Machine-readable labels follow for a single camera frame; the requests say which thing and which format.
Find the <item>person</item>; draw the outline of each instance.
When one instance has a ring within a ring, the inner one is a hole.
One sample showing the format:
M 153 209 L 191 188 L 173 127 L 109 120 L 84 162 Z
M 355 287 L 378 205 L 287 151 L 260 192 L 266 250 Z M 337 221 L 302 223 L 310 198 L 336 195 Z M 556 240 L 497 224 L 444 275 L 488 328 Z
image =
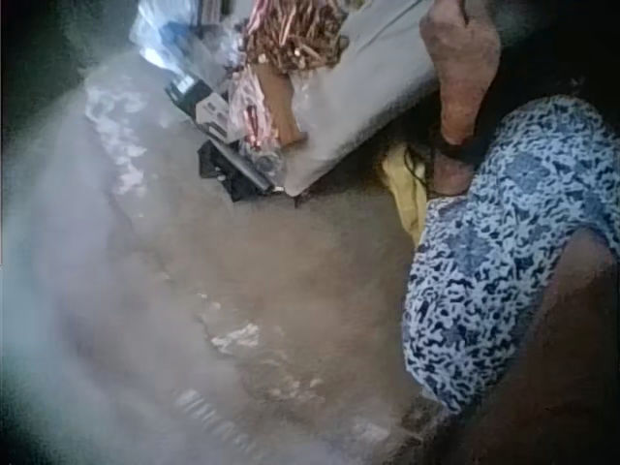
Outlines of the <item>person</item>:
M 435 0 L 419 26 L 440 84 L 440 198 L 411 267 L 403 350 L 407 370 L 454 414 L 511 368 L 553 276 L 569 266 L 576 283 L 588 280 L 578 261 L 561 260 L 574 237 L 588 232 L 587 244 L 620 258 L 620 139 L 586 102 L 530 102 L 498 124 L 479 168 L 459 158 L 500 61 L 487 5 Z

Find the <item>wrist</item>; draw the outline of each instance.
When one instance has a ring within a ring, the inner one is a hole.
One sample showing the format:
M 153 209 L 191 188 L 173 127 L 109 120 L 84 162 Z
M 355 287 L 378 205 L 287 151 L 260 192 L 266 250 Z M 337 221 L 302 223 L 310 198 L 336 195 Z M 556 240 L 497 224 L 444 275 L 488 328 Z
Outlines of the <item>wrist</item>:
M 475 92 L 472 89 L 445 87 L 440 91 L 441 132 L 444 139 L 460 145 L 470 138 L 476 130 L 476 119 L 481 109 L 484 92 Z
M 444 140 L 460 145 L 474 135 L 480 104 L 442 105 L 441 133 Z

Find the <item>hand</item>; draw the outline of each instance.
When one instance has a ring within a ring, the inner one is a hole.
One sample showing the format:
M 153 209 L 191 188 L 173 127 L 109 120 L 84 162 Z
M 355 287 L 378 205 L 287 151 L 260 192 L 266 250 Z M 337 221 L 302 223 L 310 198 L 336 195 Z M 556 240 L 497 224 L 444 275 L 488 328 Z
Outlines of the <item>hand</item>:
M 500 60 L 500 38 L 488 0 L 435 0 L 419 32 L 435 64 L 442 99 L 444 139 L 460 144 L 474 133 L 476 117 Z

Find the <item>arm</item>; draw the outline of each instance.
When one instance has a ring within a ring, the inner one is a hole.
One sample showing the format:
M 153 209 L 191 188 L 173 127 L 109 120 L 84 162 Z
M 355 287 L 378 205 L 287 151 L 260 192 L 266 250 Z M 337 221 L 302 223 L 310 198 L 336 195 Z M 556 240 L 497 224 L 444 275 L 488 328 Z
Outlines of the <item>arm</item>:
M 451 145 L 461 145 L 474 134 L 500 59 L 500 39 L 487 2 L 471 0 L 467 5 L 465 14 L 464 0 L 435 0 L 419 25 L 439 80 L 441 135 Z M 439 152 L 433 165 L 437 192 L 453 196 L 469 188 L 471 166 Z

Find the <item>pile of items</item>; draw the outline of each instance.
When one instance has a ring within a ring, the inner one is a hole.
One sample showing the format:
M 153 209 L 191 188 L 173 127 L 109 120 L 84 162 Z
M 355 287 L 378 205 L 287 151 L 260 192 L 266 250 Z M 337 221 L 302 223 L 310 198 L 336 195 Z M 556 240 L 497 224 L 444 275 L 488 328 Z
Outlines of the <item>pile of items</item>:
M 197 0 L 188 9 L 192 3 L 173 12 L 165 10 L 166 0 L 140 0 L 148 4 L 140 15 L 158 14 L 139 16 L 132 39 L 145 58 L 155 50 L 156 64 L 170 64 L 178 74 L 167 93 L 209 135 L 201 150 L 201 166 L 209 169 L 201 172 L 217 177 L 234 200 L 252 189 L 233 193 L 232 178 L 236 185 L 250 182 L 257 193 L 277 189 L 282 149 L 305 139 L 295 119 L 291 75 L 303 81 L 307 72 L 339 62 L 348 45 L 340 35 L 347 14 L 336 0 L 256 0 L 246 21 L 212 23 L 223 2 Z M 157 36 L 148 29 L 153 24 Z

